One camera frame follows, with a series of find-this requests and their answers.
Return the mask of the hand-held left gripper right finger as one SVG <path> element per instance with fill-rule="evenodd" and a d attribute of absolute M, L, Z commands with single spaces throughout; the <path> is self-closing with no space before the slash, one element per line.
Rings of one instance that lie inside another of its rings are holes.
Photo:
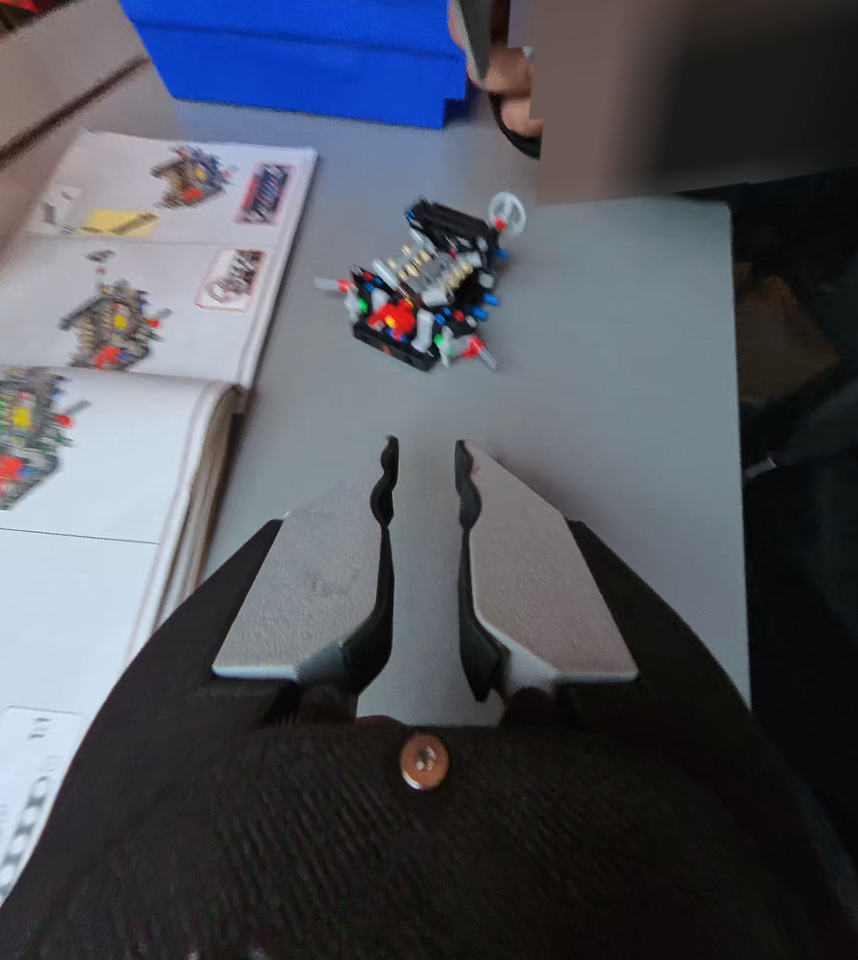
<path fill-rule="evenodd" d="M 474 699 L 622 686 L 638 665 L 563 514 L 470 440 L 455 446 L 459 657 Z"/>

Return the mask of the person's right hand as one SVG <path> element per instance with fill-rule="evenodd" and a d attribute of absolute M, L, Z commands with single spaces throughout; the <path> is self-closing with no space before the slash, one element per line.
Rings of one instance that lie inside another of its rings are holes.
<path fill-rule="evenodd" d="M 521 47 L 511 47 L 509 39 L 508 6 L 502 4 L 492 11 L 491 49 L 488 69 L 482 77 L 473 66 L 468 53 L 467 33 L 458 12 L 448 7 L 449 34 L 465 55 L 466 69 L 472 84 L 489 97 L 500 130 L 520 151 L 539 153 L 538 142 L 544 123 L 531 117 L 532 62 Z"/>

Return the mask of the lego instruction booklet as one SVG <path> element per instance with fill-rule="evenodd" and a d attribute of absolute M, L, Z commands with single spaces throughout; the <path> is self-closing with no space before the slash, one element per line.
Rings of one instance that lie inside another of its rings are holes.
<path fill-rule="evenodd" d="M 317 150 L 81 130 L 0 260 L 0 907 L 195 589 Z"/>

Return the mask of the partly built lego car chassis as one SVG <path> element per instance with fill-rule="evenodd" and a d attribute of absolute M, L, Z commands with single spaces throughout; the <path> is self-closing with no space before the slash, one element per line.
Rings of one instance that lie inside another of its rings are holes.
<path fill-rule="evenodd" d="M 398 260 L 374 259 L 346 278 L 316 278 L 315 288 L 341 296 L 358 341 L 408 367 L 425 373 L 467 357 L 497 370 L 480 325 L 500 303 L 494 291 L 507 240 L 526 227 L 522 201 L 500 191 L 482 218 L 419 198 L 406 220 L 411 241 Z"/>

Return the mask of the beige side desk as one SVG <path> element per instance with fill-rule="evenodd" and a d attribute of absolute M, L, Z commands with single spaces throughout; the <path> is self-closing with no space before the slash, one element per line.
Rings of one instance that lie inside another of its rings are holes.
<path fill-rule="evenodd" d="M 80 129 L 183 132 L 175 100 L 116 1 L 76 2 L 0 39 L 0 258 Z"/>

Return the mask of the brown cardboard box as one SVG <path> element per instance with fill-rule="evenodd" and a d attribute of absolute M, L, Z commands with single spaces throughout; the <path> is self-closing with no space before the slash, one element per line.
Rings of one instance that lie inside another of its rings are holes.
<path fill-rule="evenodd" d="M 762 407 L 822 377 L 839 355 L 787 284 L 765 277 L 735 309 L 738 400 Z"/>

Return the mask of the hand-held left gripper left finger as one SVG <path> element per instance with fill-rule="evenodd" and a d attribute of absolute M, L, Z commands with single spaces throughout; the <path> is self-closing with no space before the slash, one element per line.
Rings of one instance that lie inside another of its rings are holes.
<path fill-rule="evenodd" d="M 216 677 L 352 697 L 373 683 L 393 642 L 398 465 L 398 438 L 387 436 L 373 468 L 283 518 L 213 661 Z"/>

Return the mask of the blue plastic bin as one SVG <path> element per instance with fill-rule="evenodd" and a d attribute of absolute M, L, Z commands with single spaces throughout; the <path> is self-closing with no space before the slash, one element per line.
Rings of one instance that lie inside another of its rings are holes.
<path fill-rule="evenodd" d="M 180 100 L 441 129 L 464 115 L 445 1 L 122 1 Z"/>

